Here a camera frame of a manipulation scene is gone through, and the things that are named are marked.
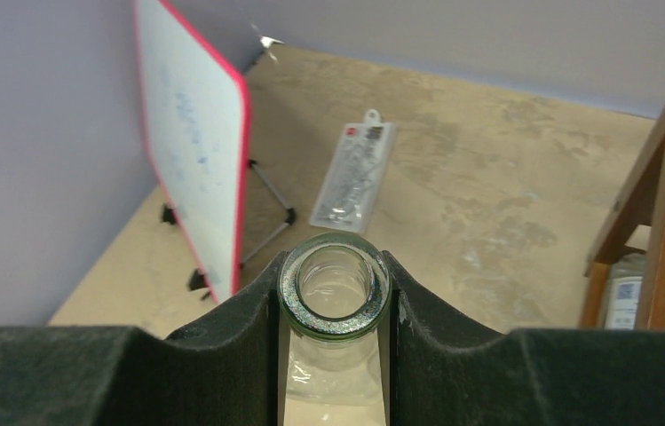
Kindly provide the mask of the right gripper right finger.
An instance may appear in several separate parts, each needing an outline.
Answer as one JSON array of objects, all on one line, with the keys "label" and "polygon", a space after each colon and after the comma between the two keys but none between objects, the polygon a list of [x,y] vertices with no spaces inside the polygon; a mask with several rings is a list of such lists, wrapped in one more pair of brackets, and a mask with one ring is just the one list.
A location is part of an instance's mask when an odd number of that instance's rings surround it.
[{"label": "right gripper right finger", "polygon": [[503,334],[419,284],[390,253],[391,425],[665,425],[665,332]]}]

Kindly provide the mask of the clear slim glass bottle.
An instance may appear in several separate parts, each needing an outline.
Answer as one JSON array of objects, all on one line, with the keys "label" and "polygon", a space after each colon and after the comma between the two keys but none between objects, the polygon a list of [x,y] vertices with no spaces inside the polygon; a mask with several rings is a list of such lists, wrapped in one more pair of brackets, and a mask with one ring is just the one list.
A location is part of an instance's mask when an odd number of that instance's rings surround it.
[{"label": "clear slim glass bottle", "polygon": [[288,253],[277,291],[290,330],[289,396],[340,406],[379,401],[377,333],[392,300],[383,253],[359,235],[316,235]]}]

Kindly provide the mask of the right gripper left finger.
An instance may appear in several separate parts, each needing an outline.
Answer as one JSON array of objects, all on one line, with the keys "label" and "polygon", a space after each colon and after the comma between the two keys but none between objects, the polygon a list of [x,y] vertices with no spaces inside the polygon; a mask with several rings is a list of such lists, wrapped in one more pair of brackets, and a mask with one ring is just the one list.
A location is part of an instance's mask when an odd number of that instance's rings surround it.
[{"label": "right gripper left finger", "polygon": [[277,425],[274,259],[161,339],[139,327],[0,327],[0,425]]}]

